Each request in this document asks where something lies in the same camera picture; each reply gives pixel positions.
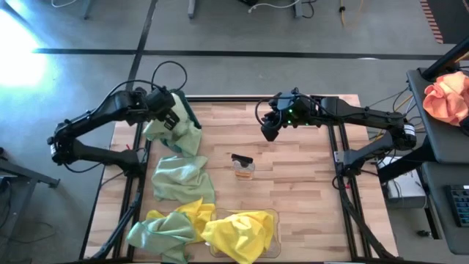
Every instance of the green towel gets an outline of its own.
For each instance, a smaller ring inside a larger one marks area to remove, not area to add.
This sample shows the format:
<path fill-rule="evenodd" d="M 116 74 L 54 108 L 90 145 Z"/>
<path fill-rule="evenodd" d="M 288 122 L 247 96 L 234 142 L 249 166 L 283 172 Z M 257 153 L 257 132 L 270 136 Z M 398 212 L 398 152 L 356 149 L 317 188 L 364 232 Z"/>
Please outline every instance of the green towel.
<path fill-rule="evenodd" d="M 204 203 L 215 203 L 215 190 L 209 175 L 202 169 L 207 158 L 163 157 L 152 176 L 156 199 L 171 199 L 183 204 L 204 198 Z"/>
<path fill-rule="evenodd" d="M 180 121 L 170 131 L 164 127 L 164 122 L 153 120 L 144 129 L 144 135 L 148 140 L 161 139 L 170 149 L 181 149 L 185 157 L 193 157 L 197 155 L 202 131 L 194 126 L 179 96 L 174 93 L 172 96 L 176 105 L 171 110 L 179 117 Z"/>
<path fill-rule="evenodd" d="M 166 218 L 135 224 L 126 239 L 132 246 L 161 254 L 165 263 L 186 264 L 185 245 L 195 238 L 189 218 L 184 213 L 173 212 Z"/>

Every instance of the orange cloth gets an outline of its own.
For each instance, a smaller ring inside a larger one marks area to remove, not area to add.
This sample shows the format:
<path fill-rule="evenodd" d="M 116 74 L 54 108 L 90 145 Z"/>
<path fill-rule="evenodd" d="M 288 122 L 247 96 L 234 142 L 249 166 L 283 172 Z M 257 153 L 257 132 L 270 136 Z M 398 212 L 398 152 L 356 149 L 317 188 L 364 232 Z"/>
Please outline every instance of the orange cloth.
<path fill-rule="evenodd" d="M 469 77 L 462 72 L 437 78 L 425 89 L 424 109 L 434 118 L 459 126 L 469 113 Z"/>

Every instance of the metal leg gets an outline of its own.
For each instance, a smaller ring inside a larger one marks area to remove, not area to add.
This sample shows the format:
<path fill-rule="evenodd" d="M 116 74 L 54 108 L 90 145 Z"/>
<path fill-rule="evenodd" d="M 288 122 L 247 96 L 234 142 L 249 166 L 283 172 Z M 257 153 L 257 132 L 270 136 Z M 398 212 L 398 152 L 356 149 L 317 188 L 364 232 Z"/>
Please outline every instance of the metal leg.
<path fill-rule="evenodd" d="M 87 20 L 89 18 L 89 14 L 91 12 L 91 8 L 93 6 L 93 4 L 95 3 L 95 0 L 85 0 L 83 2 L 83 19 L 84 20 Z"/>
<path fill-rule="evenodd" d="M 196 9 L 196 0 L 189 0 L 188 16 L 190 19 L 193 18 L 193 13 Z"/>
<path fill-rule="evenodd" d="M 303 4 L 301 4 L 301 1 L 299 1 L 298 3 L 295 4 L 295 18 L 301 18 L 301 17 L 303 17 Z"/>
<path fill-rule="evenodd" d="M 21 177 L 28 177 L 30 179 L 37 180 L 38 182 L 47 183 L 49 187 L 56 188 L 59 185 L 60 180 L 56 180 L 49 176 L 40 174 L 39 172 L 32 171 L 22 166 L 14 165 L 9 161 L 0 159 L 0 172 L 8 172 L 12 175 Z"/>
<path fill-rule="evenodd" d="M 378 169 L 380 182 L 386 183 L 389 180 L 403 175 L 405 172 L 409 172 L 420 167 L 425 161 L 436 161 L 432 146 L 427 138 L 425 138 L 424 143 L 418 149 L 405 155 L 399 160 Z"/>

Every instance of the yellow cloth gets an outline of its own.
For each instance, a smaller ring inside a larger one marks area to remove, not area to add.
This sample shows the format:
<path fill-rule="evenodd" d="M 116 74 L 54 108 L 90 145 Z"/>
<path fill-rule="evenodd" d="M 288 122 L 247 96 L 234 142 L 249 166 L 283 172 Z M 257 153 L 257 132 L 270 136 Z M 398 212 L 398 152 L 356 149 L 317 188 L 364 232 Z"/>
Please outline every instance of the yellow cloth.
<path fill-rule="evenodd" d="M 191 243 L 196 243 L 203 241 L 201 237 L 202 231 L 204 231 L 205 224 L 210 221 L 212 217 L 212 212 L 215 210 L 215 204 L 202 204 L 203 198 L 195 202 L 188 203 L 187 205 L 181 205 L 175 212 L 185 213 L 185 215 L 191 221 L 193 228 L 196 231 L 196 240 Z M 160 219 L 165 218 L 163 214 L 156 210 L 150 210 L 147 213 L 147 219 Z"/>
<path fill-rule="evenodd" d="M 264 211 L 238 213 L 205 225 L 203 239 L 240 264 L 254 262 L 270 247 L 273 216 Z"/>

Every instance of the concrete floor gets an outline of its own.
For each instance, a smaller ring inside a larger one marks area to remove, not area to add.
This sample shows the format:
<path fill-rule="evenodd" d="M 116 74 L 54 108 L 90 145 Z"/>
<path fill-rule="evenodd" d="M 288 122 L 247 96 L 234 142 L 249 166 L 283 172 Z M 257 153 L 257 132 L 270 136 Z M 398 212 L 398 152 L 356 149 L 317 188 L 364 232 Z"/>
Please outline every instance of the concrete floor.
<path fill-rule="evenodd" d="M 69 173 L 52 163 L 45 140 L 58 122 L 96 107 L 110 88 L 125 81 L 133 56 L 29 54 L 27 49 L 136 49 L 150 0 L 99 0 L 88 21 L 81 19 L 81 2 L 61 9 L 51 7 L 46 0 L 8 2 L 29 22 L 34 34 L 13 26 L 0 11 L 0 146 L 7 150 L 11 161 L 62 181 L 57 190 L 38 185 L 17 235 L 41 236 L 47 230 L 38 227 L 36 221 L 52 224 L 57 234 L 37 243 L 11 243 L 7 258 L 15 262 L 30 256 L 33 263 L 74 261 L 81 250 L 103 168 L 81 175 Z M 187 1 L 161 0 L 146 49 L 443 54 L 451 48 L 435 42 L 418 0 L 367 0 L 359 22 L 346 29 L 337 15 L 338 3 L 319 0 L 314 3 L 313 19 L 295 20 L 291 10 L 259 8 L 249 15 L 236 1 L 198 0 L 196 19 L 190 21 Z M 358 3 L 346 3 L 350 22 Z M 153 68 L 167 59 L 186 67 L 189 80 L 184 90 L 189 95 L 270 95 L 299 87 L 305 93 L 358 94 L 363 106 L 404 89 L 406 70 L 432 63 L 143 56 L 136 77 L 149 79 Z M 156 82 L 175 87 L 181 78 L 176 68 L 167 67 L 159 72 Z M 391 103 L 376 108 L 389 110 Z M 109 147 L 113 127 L 105 125 L 83 136 L 82 141 Z M 90 164 L 77 162 L 73 168 Z M 422 210 L 389 213 L 399 254 L 405 259 L 468 262 L 466 257 L 452 255 L 444 241 L 415 235 L 416 230 L 427 228 Z"/>

